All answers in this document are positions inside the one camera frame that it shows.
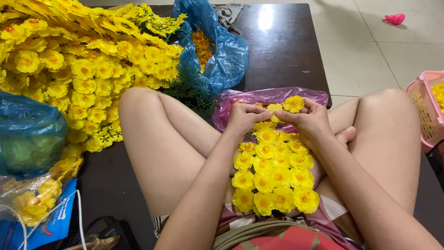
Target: white cable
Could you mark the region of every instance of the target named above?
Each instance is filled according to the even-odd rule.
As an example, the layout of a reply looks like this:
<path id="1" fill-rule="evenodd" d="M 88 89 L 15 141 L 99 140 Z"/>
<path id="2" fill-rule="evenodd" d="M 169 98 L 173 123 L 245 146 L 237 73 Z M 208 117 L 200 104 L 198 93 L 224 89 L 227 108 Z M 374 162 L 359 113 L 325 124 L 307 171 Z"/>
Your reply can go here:
<path id="1" fill-rule="evenodd" d="M 83 223 L 82 223 L 82 201 L 80 200 L 80 191 L 79 190 L 75 190 L 72 194 L 70 194 L 68 197 L 64 198 L 63 201 L 61 203 L 59 203 L 57 206 L 55 206 L 47 215 L 45 215 L 45 217 L 43 217 L 39 223 L 37 223 L 37 225 L 29 232 L 28 234 L 28 238 L 31 236 L 31 234 L 37 229 L 37 227 L 39 227 L 39 225 L 42 223 L 42 221 L 44 221 L 50 214 L 52 214 L 52 212 L 54 212 L 54 210 L 56 210 L 58 207 L 60 207 L 63 203 L 65 203 L 65 201 L 67 199 L 69 199 L 71 196 L 73 196 L 74 194 L 77 193 L 77 197 L 79 198 L 79 228 L 80 228 L 80 238 L 82 239 L 82 245 L 83 245 L 83 250 L 87 250 L 86 248 L 86 243 L 85 243 L 85 235 L 83 234 Z M 25 244 L 25 248 L 23 250 L 26 250 L 26 238 L 23 241 L 23 243 Z"/>
<path id="2" fill-rule="evenodd" d="M 20 217 L 19 213 L 18 213 L 17 211 L 15 211 L 12 207 L 7 206 L 7 205 L 2 205 L 2 204 L 0 204 L 0 207 L 6 207 L 6 208 L 10 209 L 12 212 L 14 212 L 14 213 L 16 214 L 17 218 L 18 218 L 19 221 L 20 221 L 20 224 L 22 225 L 22 229 L 23 229 L 23 239 L 24 239 L 23 242 L 24 242 L 24 244 L 25 244 L 25 246 L 23 247 L 23 250 L 26 250 L 26 248 L 27 248 L 27 243 L 28 243 L 28 238 L 27 238 L 27 236 L 26 236 L 26 226 L 25 226 L 25 223 L 23 223 L 23 220 L 22 220 L 22 218 Z"/>

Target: dark wooden table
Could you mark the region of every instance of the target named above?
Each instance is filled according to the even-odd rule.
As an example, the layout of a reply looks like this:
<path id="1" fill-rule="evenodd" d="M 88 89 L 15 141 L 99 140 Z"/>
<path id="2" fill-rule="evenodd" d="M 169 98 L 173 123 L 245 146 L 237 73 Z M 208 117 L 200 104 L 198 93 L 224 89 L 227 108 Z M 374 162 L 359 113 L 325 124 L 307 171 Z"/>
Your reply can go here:
<path id="1" fill-rule="evenodd" d="M 170 16 L 172 6 L 152 9 Z M 236 26 L 250 49 L 248 72 L 236 90 L 299 86 L 329 94 L 308 4 L 246 5 Z M 125 145 L 115 143 L 100 153 L 84 156 L 78 182 L 83 224 L 103 215 L 126 220 L 140 249 L 152 249 L 154 229 Z"/>

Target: pink plastic bag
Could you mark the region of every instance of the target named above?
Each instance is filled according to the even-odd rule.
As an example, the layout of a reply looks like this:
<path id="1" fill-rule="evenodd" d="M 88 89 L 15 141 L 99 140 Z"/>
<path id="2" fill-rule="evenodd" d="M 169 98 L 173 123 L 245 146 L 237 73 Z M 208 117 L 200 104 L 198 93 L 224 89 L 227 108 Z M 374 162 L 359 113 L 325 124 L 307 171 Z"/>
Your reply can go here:
<path id="1" fill-rule="evenodd" d="M 231 115 L 231 107 L 234 103 L 243 101 L 246 103 L 262 103 L 263 105 L 283 103 L 285 99 L 292 96 L 307 97 L 324 106 L 329 101 L 329 96 L 323 91 L 304 89 L 299 87 L 289 87 L 280 89 L 263 89 L 250 92 L 240 92 L 236 90 L 224 90 L 218 94 L 218 101 L 214 109 L 211 120 L 214 127 L 223 132 Z M 297 129 L 289 124 L 278 124 L 277 129 L 286 133 L 297 133 Z"/>

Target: pink plastic basket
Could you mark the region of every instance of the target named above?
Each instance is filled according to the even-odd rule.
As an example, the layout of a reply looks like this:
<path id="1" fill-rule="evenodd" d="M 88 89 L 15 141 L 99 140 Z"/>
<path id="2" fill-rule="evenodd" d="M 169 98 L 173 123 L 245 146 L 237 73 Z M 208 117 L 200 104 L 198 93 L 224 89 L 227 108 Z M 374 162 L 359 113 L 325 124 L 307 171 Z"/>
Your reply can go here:
<path id="1" fill-rule="evenodd" d="M 444 71 L 424 71 L 407 91 L 418 105 L 421 122 L 422 150 L 428 153 L 444 139 L 444 115 L 433 95 L 431 86 L 444 83 Z"/>

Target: hand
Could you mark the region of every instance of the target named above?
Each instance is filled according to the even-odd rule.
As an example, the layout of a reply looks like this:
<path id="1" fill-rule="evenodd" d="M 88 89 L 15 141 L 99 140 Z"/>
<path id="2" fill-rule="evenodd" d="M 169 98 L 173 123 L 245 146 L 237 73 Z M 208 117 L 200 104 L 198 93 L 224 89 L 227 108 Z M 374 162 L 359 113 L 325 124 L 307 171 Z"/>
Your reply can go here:
<path id="1" fill-rule="evenodd" d="M 275 115 L 282 121 L 288 121 L 297 127 L 301 140 L 312 148 L 320 138 L 334 136 L 330 127 L 327 108 L 304 97 L 304 108 L 299 113 L 276 110 Z"/>
<path id="2" fill-rule="evenodd" d="M 235 103 L 225 131 L 231 131 L 236 136 L 243 137 L 254 127 L 256 122 L 265 121 L 272 115 L 273 110 L 252 104 Z"/>

